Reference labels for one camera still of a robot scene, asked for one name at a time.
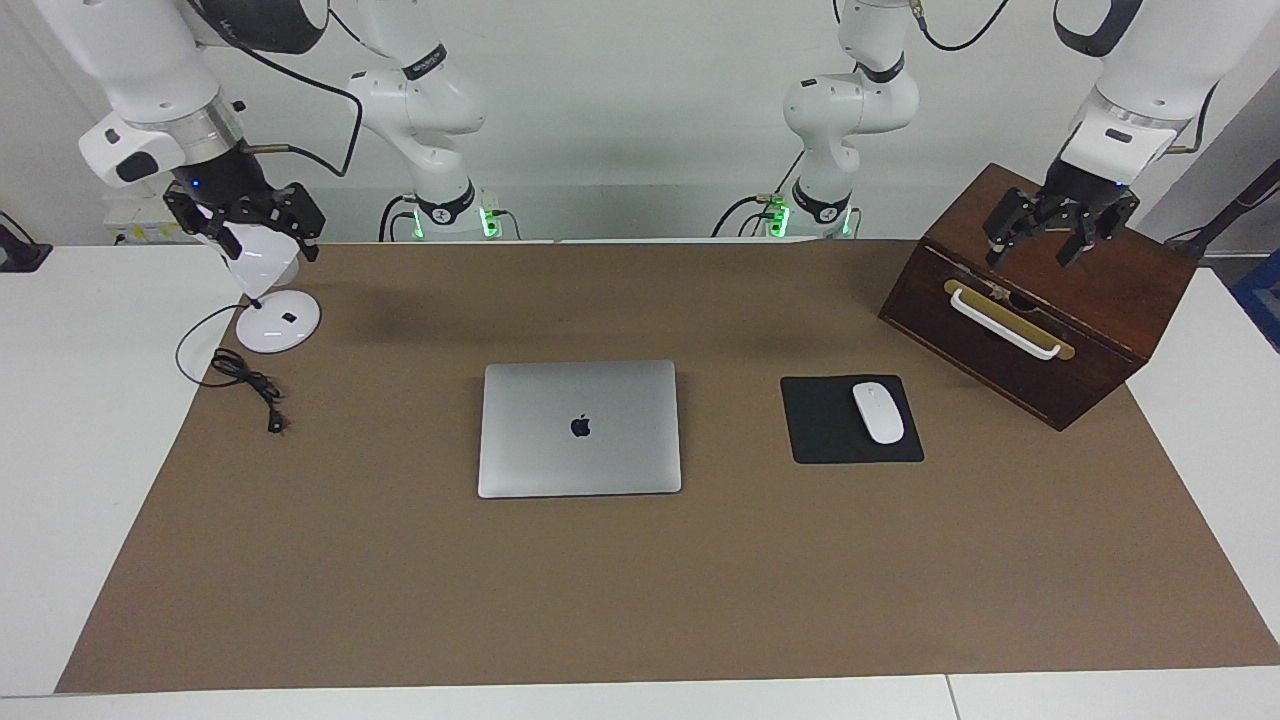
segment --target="drawer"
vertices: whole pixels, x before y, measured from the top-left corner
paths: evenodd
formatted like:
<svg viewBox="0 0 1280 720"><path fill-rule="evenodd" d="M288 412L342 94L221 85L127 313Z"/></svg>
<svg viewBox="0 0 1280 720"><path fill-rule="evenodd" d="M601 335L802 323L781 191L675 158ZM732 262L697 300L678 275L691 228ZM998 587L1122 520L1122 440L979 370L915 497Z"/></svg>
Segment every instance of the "drawer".
<svg viewBox="0 0 1280 720"><path fill-rule="evenodd" d="M1142 365L924 242L881 318L1057 429Z"/></svg>

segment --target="table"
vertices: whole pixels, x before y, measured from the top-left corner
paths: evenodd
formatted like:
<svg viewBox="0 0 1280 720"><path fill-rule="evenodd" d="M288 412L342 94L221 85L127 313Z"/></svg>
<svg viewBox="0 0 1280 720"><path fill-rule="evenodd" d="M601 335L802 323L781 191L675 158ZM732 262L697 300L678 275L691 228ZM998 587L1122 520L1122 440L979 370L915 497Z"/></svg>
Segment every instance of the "table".
<svg viewBox="0 0 1280 720"><path fill-rule="evenodd" d="M236 299L202 247L59 249L28 278L0 278L0 694L51 691L195 387L172 343ZM110 322L110 331L104 322ZM189 346L211 352L223 323ZM1280 621L1280 466L1268 418L1280 357L1201 272L1151 365L1130 380L1157 437L1268 626ZM1187 378L1215 377L1199 386ZM246 691L0 701L3 717L64 716L1272 716L1280 667L749 683Z"/></svg>

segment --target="drawer handle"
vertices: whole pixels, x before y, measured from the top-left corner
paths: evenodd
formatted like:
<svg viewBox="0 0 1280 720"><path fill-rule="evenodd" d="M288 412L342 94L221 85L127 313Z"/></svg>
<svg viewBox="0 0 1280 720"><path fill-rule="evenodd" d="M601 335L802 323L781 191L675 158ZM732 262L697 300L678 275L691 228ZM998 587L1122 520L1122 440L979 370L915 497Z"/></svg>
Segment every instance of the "drawer handle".
<svg viewBox="0 0 1280 720"><path fill-rule="evenodd" d="M965 291L964 287L956 287L951 292L951 306L955 307L956 311L959 311L965 318L969 318L970 320L973 320L973 322L978 323L979 325L987 328L988 331L991 331L991 332L996 333L997 336L1005 338L1006 341L1009 341L1010 343L1012 343L1014 347L1021 350L1023 352L1030 355L1032 357L1034 357L1037 360L1052 360L1052 359L1059 357L1059 356L1062 356L1062 359L1066 360L1070 356L1075 355L1074 352L1070 352L1070 354L1062 352L1064 348L1062 348L1062 343L1061 342L1055 342L1053 347L1051 350L1044 350L1043 347L1041 347L1041 346L1036 345L1034 342L1027 340L1025 337L1023 337L1021 334L1019 334L1012 328L1005 325L1000 320L996 320L991 315L987 315L982 310L979 310L979 309L974 307L973 305L969 305L968 302L965 302L964 299L963 299L964 291ZM989 305L991 310L995 310L995 311L1002 311L1004 310L1002 307L1000 307L995 302L984 302L983 305Z"/></svg>

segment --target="wooden box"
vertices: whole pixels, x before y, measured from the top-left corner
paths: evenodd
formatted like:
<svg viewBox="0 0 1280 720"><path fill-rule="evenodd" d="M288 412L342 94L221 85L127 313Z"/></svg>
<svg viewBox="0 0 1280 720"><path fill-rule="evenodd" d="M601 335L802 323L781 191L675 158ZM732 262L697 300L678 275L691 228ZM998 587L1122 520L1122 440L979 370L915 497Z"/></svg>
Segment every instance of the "wooden box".
<svg viewBox="0 0 1280 720"><path fill-rule="evenodd" d="M1070 268L1066 233L1018 245L987 265L982 224L1010 187L1038 187L988 165L908 260L881 318L1056 429L1147 364L1196 261L1132 229Z"/></svg>

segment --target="computer mouse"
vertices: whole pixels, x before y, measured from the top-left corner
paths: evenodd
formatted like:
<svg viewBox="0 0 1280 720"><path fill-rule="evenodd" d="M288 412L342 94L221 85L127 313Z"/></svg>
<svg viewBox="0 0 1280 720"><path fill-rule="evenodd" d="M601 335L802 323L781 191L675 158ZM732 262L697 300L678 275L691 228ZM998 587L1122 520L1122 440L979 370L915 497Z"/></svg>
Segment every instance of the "computer mouse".
<svg viewBox="0 0 1280 720"><path fill-rule="evenodd" d="M893 402L888 388L879 383L858 383L854 386L854 404L872 439L879 445L893 445L902 439L906 428L902 427L902 413Z"/></svg>

